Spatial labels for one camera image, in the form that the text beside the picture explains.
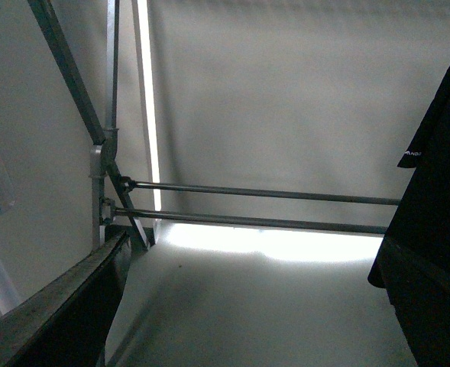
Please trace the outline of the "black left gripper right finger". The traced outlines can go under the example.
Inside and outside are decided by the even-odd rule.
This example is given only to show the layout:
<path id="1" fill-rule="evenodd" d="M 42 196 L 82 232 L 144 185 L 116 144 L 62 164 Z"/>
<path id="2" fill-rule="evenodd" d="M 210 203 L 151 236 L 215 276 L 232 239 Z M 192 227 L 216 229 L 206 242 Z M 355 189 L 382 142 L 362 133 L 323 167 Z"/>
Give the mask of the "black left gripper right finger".
<path id="1" fill-rule="evenodd" d="M 450 366 L 450 274 L 383 240 L 383 281 L 418 366 Z"/>

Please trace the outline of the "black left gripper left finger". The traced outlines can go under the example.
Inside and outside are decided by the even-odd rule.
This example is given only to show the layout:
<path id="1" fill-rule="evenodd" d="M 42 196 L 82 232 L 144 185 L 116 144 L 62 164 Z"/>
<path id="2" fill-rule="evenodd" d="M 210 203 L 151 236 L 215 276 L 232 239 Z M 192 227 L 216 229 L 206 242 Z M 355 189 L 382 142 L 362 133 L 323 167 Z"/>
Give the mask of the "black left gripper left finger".
<path id="1" fill-rule="evenodd" d="M 120 231 L 0 317 L 0 366 L 101 366 L 130 262 Z"/>

